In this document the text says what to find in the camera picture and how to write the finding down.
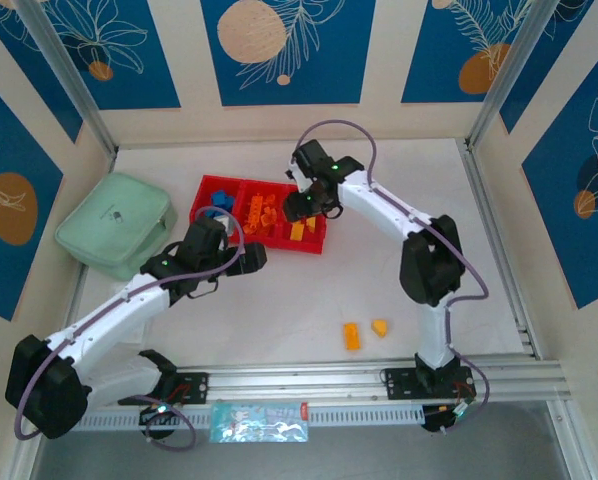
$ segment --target white table surface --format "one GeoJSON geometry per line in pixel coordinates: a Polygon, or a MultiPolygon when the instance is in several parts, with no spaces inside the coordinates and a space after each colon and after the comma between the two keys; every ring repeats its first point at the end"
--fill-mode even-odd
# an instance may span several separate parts
{"type": "MultiPolygon", "coordinates": [[[[358,140],[324,141],[335,159],[368,164],[370,147],[358,140]]],[[[491,297],[453,310],[456,348],[465,354],[522,352],[455,140],[383,140],[375,178],[415,208],[448,214],[464,254],[484,276],[491,297]]],[[[119,152],[115,170],[170,193],[179,220],[170,241],[183,239],[202,175],[287,182],[292,142],[224,143],[119,152]]],[[[267,249],[259,272],[222,278],[219,290],[181,300],[157,317],[146,339],[179,366],[304,363],[412,357],[418,346],[419,306],[399,284],[401,245],[347,209],[328,222],[322,255],[267,249]],[[372,319],[389,321],[380,339],[372,319]],[[343,324],[356,322],[362,348],[347,351],[343,324]]],[[[79,318],[120,290],[122,283],[90,269],[79,318]]],[[[459,292],[478,292],[466,273],[459,292]]]]}

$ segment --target mint green bag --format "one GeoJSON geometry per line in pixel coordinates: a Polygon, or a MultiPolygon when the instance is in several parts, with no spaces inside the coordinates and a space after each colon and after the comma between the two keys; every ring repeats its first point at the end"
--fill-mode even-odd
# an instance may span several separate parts
{"type": "Polygon", "coordinates": [[[111,173],[57,228],[55,239],[89,267],[130,280],[167,240],[176,221],[165,191],[111,173]]]}

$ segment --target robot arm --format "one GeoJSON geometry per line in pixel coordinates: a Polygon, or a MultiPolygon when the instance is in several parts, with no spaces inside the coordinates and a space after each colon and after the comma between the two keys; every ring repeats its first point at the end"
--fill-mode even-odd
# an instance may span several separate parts
{"type": "MultiPolygon", "coordinates": [[[[24,415],[48,438],[68,432],[88,409],[137,394],[150,393],[153,398],[164,398],[176,387],[182,375],[177,374],[174,365],[158,353],[141,352],[129,362],[109,366],[99,362],[133,330],[184,296],[190,297],[201,278],[185,278],[161,285],[155,282],[221,267],[237,251],[237,247],[221,249],[222,243],[227,244],[224,225],[202,216],[193,222],[182,242],[167,246],[162,253],[149,259],[141,267],[141,273],[95,311],[43,341],[33,335],[23,339],[15,348],[6,400],[18,407],[33,374],[66,341],[70,343],[44,370],[24,410],[24,415]],[[173,255],[171,252],[175,247],[177,251],[173,255]],[[143,291],[130,296],[137,289],[143,291]],[[103,317],[75,336],[75,331],[104,311],[107,313],[103,317]]],[[[265,263],[263,245],[246,244],[245,252],[222,274],[234,276],[255,272],[265,263]]],[[[217,285],[218,277],[216,274],[206,280],[217,285]]]]}
{"type": "Polygon", "coordinates": [[[351,157],[335,162],[316,140],[295,151],[286,174],[298,187],[284,202],[289,221],[328,216],[333,211],[336,215],[329,218],[337,218],[344,207],[349,207],[402,243],[399,280],[408,296],[422,305],[418,376],[421,374],[428,390],[434,390],[442,376],[448,378],[447,369],[459,363],[446,341],[445,305],[459,288],[465,267],[422,224],[436,229],[460,249],[454,221],[446,215],[435,219],[419,212],[376,182],[368,185],[363,165],[351,157]],[[401,205],[408,214],[382,196],[401,205]]]}

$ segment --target red plastic bin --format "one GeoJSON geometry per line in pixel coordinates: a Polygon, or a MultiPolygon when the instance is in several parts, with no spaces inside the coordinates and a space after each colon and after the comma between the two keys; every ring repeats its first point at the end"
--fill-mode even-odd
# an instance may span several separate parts
{"type": "MultiPolygon", "coordinates": [[[[276,224],[270,228],[267,235],[246,235],[246,242],[260,242],[269,248],[297,252],[320,254],[323,251],[323,242],[326,238],[326,219],[322,215],[316,218],[314,233],[306,227],[301,241],[290,240],[292,224],[286,220],[282,205],[289,193],[297,191],[295,185],[204,175],[190,210],[191,222],[194,220],[198,209],[211,205],[210,196],[217,190],[223,190],[228,195],[235,197],[232,213],[242,225],[247,222],[250,201],[254,195],[262,195],[264,198],[268,195],[275,195],[276,224]]],[[[232,242],[238,241],[236,232],[230,237],[230,240],[232,242]]]]}

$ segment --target yellow block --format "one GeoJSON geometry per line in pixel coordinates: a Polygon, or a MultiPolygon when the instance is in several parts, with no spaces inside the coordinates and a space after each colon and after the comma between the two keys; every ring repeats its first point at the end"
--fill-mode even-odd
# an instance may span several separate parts
{"type": "Polygon", "coordinates": [[[310,233],[315,233],[315,229],[317,228],[317,218],[310,217],[306,219],[306,225],[308,226],[308,231],[310,233]]]}
{"type": "Polygon", "coordinates": [[[346,341],[347,350],[359,350],[361,348],[359,330],[356,323],[346,323],[343,326],[343,338],[346,341]]]}
{"type": "Polygon", "coordinates": [[[386,320],[373,320],[372,331],[383,338],[388,333],[388,322],[386,320]]]}
{"type": "Polygon", "coordinates": [[[292,224],[292,230],[290,231],[290,240],[300,242],[303,238],[303,229],[305,225],[301,222],[295,222],[292,224]]]}

